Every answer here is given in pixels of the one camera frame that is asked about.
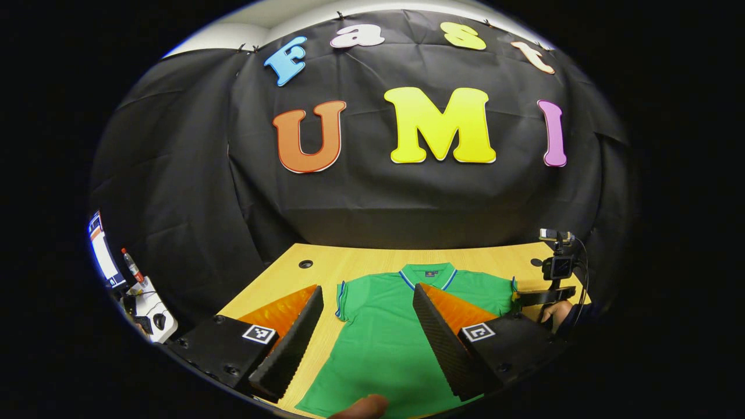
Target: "letter f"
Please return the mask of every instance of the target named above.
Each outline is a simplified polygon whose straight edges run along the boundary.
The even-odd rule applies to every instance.
[[[306,37],[297,37],[264,61],[264,66],[271,66],[277,76],[279,76],[277,86],[284,86],[300,70],[305,68],[305,63],[295,63],[293,59],[303,58],[305,56],[305,50],[298,45],[306,40],[308,40]]]

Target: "camera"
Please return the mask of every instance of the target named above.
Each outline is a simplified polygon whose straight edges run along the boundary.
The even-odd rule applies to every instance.
[[[543,261],[543,279],[547,281],[565,280],[571,278],[576,262],[574,256],[564,256],[563,245],[574,241],[574,234],[569,231],[551,230],[542,228],[539,238],[546,242],[555,242],[554,255]]]

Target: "computer mouse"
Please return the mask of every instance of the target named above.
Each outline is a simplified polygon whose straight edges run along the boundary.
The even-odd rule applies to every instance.
[[[160,330],[163,330],[165,327],[165,315],[163,313],[158,313],[153,316],[153,323],[155,324],[155,327],[157,327]]]

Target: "yellow letter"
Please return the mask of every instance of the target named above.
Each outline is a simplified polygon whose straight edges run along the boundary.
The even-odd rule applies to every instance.
[[[476,36],[478,35],[476,31],[468,26],[453,22],[444,22],[440,24],[440,29],[445,31],[445,39],[455,46],[470,49],[486,49],[486,43]]]
[[[453,91],[444,113],[416,87],[399,87],[385,92],[385,100],[396,107],[399,146],[390,154],[395,163],[421,163],[427,152],[419,147],[417,131],[438,160],[444,160],[458,132],[458,147],[453,157],[463,163],[493,163],[497,153],[489,145],[484,105],[489,96],[478,90]]]

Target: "letter m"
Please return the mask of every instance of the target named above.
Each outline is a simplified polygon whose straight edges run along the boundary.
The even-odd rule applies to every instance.
[[[427,152],[419,147],[422,133],[432,154],[444,160],[458,132],[453,157],[463,163],[493,163],[496,152],[489,145],[485,105],[489,96],[478,89],[453,91],[444,113],[416,87],[399,87],[385,92],[385,100],[396,107],[399,146],[390,154],[395,163],[421,163]]]

